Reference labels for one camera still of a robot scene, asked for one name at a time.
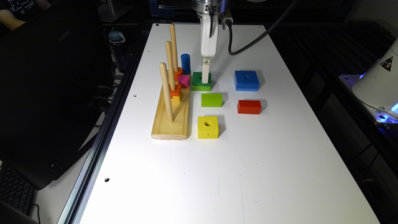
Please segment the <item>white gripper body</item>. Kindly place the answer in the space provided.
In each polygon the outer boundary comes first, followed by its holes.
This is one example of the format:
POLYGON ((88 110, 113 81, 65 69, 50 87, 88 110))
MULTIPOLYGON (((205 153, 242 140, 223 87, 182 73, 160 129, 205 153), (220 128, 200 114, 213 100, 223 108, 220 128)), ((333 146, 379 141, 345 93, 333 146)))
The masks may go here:
POLYGON ((209 14, 202 14, 201 24, 201 56, 214 57, 218 43, 219 22, 218 16, 211 17, 209 14))

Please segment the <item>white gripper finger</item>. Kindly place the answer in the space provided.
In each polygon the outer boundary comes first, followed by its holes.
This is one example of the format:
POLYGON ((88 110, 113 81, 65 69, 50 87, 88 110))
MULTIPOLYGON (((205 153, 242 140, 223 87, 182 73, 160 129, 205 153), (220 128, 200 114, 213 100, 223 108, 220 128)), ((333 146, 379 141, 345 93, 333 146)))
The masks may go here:
POLYGON ((202 56, 202 83, 206 84, 209 82, 209 71, 210 71, 210 57, 202 56))

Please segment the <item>person forearm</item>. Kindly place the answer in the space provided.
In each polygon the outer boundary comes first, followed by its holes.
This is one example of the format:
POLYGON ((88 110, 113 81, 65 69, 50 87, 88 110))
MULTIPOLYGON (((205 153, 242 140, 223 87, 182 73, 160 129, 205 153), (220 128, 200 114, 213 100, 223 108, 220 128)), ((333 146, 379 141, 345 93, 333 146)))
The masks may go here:
POLYGON ((15 30, 25 24, 25 21, 17 19, 14 14, 6 9, 1 10, 1 23, 10 30, 15 30))

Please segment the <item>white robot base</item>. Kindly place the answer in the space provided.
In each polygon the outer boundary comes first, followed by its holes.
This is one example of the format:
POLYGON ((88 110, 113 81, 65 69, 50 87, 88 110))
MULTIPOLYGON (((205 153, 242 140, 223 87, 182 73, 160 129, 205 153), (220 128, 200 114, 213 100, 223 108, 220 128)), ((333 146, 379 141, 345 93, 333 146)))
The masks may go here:
POLYGON ((397 42, 364 74, 339 79, 376 125, 397 126, 397 42))

